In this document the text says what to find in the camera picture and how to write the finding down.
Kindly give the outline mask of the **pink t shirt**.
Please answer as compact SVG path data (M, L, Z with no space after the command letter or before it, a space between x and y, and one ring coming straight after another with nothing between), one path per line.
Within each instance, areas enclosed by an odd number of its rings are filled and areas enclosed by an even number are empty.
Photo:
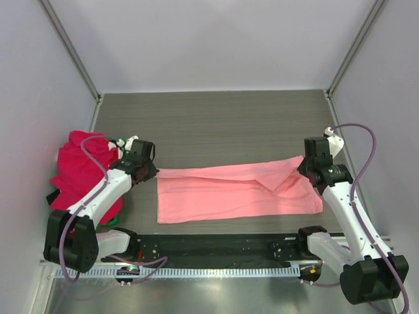
M297 168L302 156L230 166L161 169L159 224L272 215L315 215L323 203Z

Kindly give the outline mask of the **green plastic tray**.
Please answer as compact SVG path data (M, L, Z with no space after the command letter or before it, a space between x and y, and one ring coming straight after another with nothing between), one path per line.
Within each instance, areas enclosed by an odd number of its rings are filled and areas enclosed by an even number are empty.
M126 144L127 138L125 137L118 137L117 139L109 139L108 141L108 148L109 150L116 149L118 153L118 159L120 160L125 153L125 144ZM122 209L123 200L122 198L119 198L115 204L111 208L111 219L105 223L106 227L116 226L119 222L119 213Z

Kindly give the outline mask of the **red t shirt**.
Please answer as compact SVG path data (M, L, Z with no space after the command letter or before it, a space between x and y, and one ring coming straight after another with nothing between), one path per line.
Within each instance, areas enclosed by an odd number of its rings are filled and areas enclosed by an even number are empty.
M79 130L69 133L68 141L58 151L58 174L50 180L60 190L60 195L51 205L53 210L66 210L104 178L102 170L86 153L108 170L118 160L117 150L109 150L108 141L100 133Z

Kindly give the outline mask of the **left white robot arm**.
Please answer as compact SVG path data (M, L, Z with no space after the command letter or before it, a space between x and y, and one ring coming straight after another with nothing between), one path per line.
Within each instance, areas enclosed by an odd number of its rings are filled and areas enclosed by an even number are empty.
M153 161L155 144L133 137L122 158L105 169L86 148L81 149L103 173L103 178L79 201L48 217L43 256L60 266L70 282L88 272L103 258L134 260L139 253L137 234L124 228L97 233L100 220L111 206L135 185L158 173Z

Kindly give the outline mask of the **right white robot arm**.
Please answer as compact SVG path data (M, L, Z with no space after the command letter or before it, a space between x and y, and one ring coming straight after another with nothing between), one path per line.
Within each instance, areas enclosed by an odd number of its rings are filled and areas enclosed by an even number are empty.
M338 275L351 304L395 299L404 293L400 286L409 264L404 256L393 254L379 236L359 201L348 168L334 163L343 144L336 135L306 138L298 171L333 210L347 247L338 244L325 228L309 226L298 230L296 253L325 262Z

